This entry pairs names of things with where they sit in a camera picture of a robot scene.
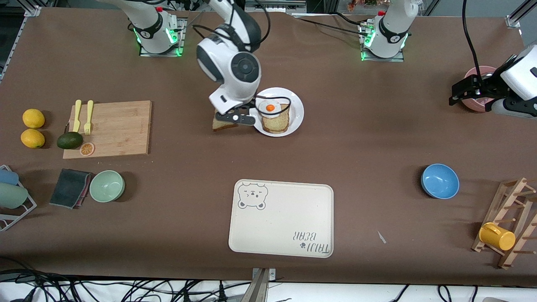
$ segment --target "toast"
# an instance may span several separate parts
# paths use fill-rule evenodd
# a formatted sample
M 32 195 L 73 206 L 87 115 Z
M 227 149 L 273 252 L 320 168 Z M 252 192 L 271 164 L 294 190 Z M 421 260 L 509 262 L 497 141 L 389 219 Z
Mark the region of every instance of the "toast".
M 213 131 L 214 132 L 216 132 L 218 130 L 224 130 L 224 129 L 234 128 L 234 127 L 238 127 L 238 125 L 234 124 L 234 123 L 231 123 L 230 121 L 217 120 L 213 116 Z
M 285 109 L 289 106 L 289 104 L 282 104 L 281 109 Z M 263 126 L 263 130 L 269 133 L 273 134 L 279 134 L 287 131 L 287 128 L 289 128 L 289 109 L 280 113 L 280 115 L 276 118 L 266 118 L 263 117 L 261 124 Z

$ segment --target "pink bowl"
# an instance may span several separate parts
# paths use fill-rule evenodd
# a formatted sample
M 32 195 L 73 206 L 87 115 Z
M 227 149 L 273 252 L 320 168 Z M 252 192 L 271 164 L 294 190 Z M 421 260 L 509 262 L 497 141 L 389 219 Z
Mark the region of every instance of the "pink bowl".
M 490 67 L 490 66 L 479 66 L 479 71 L 481 72 L 481 75 L 485 75 L 487 73 L 493 73 L 496 71 L 496 68 Z M 475 71 L 475 67 L 470 69 L 466 75 L 465 78 L 469 75 L 476 75 L 477 72 Z M 493 100 L 493 98 L 489 97 L 482 97 L 478 99 L 468 98 L 462 100 L 462 103 L 470 108 L 471 110 L 474 110 L 476 112 L 485 112 L 485 104 Z

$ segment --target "yellow mug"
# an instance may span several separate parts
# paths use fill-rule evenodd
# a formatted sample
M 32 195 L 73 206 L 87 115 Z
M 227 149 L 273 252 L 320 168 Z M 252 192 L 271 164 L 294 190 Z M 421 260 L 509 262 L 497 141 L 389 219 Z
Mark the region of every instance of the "yellow mug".
M 492 222 L 487 222 L 479 230 L 479 240 L 501 250 L 509 250 L 514 246 L 513 232 L 501 228 Z

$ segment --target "brown table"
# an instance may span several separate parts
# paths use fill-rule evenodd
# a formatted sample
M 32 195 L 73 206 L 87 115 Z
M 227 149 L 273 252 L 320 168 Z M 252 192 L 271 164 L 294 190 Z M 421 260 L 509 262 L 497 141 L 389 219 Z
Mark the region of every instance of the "brown table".
M 417 18 L 405 62 L 381 63 L 360 61 L 353 34 L 270 16 L 272 32 L 256 52 L 260 89 L 289 88 L 306 112 L 297 132 L 278 139 L 248 127 L 211 131 L 208 95 L 217 84 L 198 67 L 191 29 L 182 58 L 151 59 L 138 57 L 121 11 L 45 8 L 31 18 L 0 84 L 0 154 L 39 208 L 0 233 L 0 255 L 61 274 L 248 279 L 251 268 L 276 267 L 286 281 L 537 285 L 535 256 L 506 271 L 495 269 L 494 253 L 470 251 L 499 181 L 537 176 L 537 124 L 448 106 L 451 85 L 473 66 L 461 19 Z M 264 31 L 264 15 L 254 17 Z M 206 13 L 195 22 L 222 21 Z M 501 18 L 468 26 L 482 65 L 523 48 Z M 63 160 L 54 142 L 78 98 L 153 101 L 150 154 Z M 41 150 L 19 142 L 21 115 L 33 107 L 48 120 Z M 421 171 L 436 162 L 459 174 L 451 200 L 420 188 Z M 114 169 L 127 189 L 115 203 L 49 206 L 61 168 Z M 332 186 L 333 255 L 231 251 L 241 178 Z

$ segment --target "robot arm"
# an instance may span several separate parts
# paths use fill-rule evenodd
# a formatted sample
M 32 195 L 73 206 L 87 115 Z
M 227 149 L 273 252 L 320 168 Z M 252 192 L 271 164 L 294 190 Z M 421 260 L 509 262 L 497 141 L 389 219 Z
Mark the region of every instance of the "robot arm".
M 204 0 L 223 24 L 204 38 L 196 49 L 198 64 L 207 76 L 220 84 L 209 100 L 220 114 L 252 101 L 261 80 L 259 60 L 252 54 L 259 48 L 261 30 L 257 22 L 233 0 Z M 253 125 L 253 118 L 235 120 Z
M 486 111 L 509 116 L 537 118 L 537 45 L 510 57 L 482 82 L 470 75 L 452 86 L 449 104 L 463 99 L 489 97 Z
M 149 53 L 161 54 L 178 43 L 170 35 L 176 29 L 177 17 L 144 2 L 126 0 L 97 0 L 119 7 L 134 25 L 134 32 L 142 47 Z
M 373 19 L 374 33 L 365 46 L 378 57 L 395 56 L 403 48 L 418 11 L 416 0 L 391 0 L 386 14 Z

